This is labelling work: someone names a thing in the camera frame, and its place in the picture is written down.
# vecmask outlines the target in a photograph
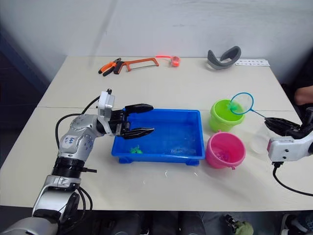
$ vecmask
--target pink bucket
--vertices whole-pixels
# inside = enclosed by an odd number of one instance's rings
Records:
[[[214,168],[231,167],[234,170],[245,156],[244,143],[231,133],[219,131],[207,142],[205,159]]]

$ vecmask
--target orange pliers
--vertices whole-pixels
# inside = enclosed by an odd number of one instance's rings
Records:
[[[107,76],[109,75],[111,72],[113,72],[115,66],[116,66],[116,63],[117,62],[120,62],[121,61],[121,58],[118,58],[114,61],[111,61],[109,62],[108,64],[104,65],[101,67],[101,69],[98,71],[99,74],[102,74],[103,73],[103,76]]]

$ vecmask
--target person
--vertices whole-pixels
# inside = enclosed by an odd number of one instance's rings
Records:
[[[293,85],[294,103],[299,106],[301,115],[313,106],[313,53],[304,64]]]
[[[303,211],[298,216],[285,214],[280,235],[313,234],[313,211]]]
[[[155,211],[149,229],[151,235],[206,235],[197,211]]]

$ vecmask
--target blue plastic tray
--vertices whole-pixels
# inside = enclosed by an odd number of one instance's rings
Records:
[[[153,109],[130,114],[131,129],[154,127],[155,130],[138,139],[115,137],[112,155],[120,163],[166,162],[199,165],[204,159],[201,116],[198,110]],[[131,153],[139,147],[142,153]]]

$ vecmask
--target green bucket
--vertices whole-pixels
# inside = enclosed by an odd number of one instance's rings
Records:
[[[219,130],[228,132],[230,129],[243,122],[245,115],[237,115],[231,112],[230,99],[217,101],[211,108],[211,118],[209,120],[210,128],[214,132]]]

